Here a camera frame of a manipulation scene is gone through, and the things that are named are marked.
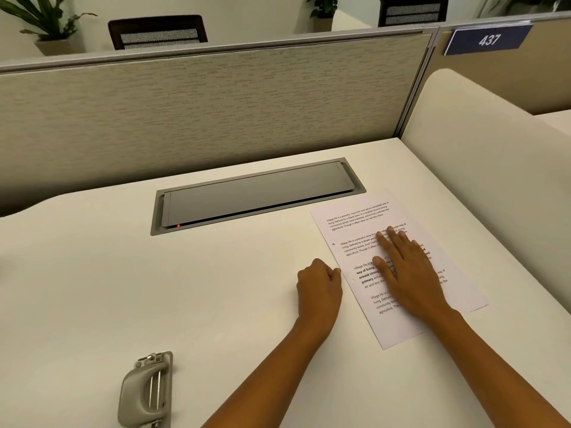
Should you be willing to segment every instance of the number 437 sign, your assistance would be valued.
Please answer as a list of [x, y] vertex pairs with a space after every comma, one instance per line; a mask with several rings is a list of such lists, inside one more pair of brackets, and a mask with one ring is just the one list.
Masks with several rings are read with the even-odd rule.
[[518, 49], [533, 24], [529, 21], [454, 30], [444, 55]]

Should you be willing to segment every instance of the cubicle partition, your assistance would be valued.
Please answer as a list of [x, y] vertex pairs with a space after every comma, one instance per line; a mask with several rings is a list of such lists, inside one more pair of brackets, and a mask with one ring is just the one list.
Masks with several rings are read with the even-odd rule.
[[437, 27], [0, 66], [0, 215], [393, 136]]
[[[518, 49], [444, 55], [455, 29], [531, 21]], [[511, 16], [473, 23], [443, 24], [405, 108], [397, 134], [408, 122], [424, 83], [443, 68], [451, 69], [531, 114], [571, 108], [571, 12]]]

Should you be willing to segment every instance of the person's right hand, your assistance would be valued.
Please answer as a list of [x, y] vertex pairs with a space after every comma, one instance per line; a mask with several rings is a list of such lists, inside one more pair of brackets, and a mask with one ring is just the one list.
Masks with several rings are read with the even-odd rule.
[[438, 275], [418, 242], [411, 242], [404, 231], [397, 234], [392, 227], [387, 228], [387, 234], [392, 243], [381, 232], [377, 240], [389, 255], [396, 275], [381, 257], [374, 257], [373, 264], [386, 279], [391, 295], [424, 322], [449, 313], [452, 308], [444, 298]]

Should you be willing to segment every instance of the paper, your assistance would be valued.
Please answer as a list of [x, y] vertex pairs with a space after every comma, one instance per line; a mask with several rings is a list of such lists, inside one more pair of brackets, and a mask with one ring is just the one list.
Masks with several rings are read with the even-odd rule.
[[390, 258], [376, 240], [388, 226], [416, 240], [439, 275], [444, 296], [461, 313], [488, 304], [475, 284], [454, 265], [431, 235], [407, 214], [389, 191], [345, 197], [311, 211], [325, 241], [367, 317], [383, 349], [426, 331], [388, 292], [385, 280], [373, 266], [380, 256]]

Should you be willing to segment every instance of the office chair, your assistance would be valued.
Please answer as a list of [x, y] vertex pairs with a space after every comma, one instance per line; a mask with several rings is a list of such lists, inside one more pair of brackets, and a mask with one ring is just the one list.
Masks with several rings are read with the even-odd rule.
[[109, 21], [115, 49], [208, 42], [201, 15], [155, 16]]
[[381, 0], [379, 27], [446, 21], [448, 0]]

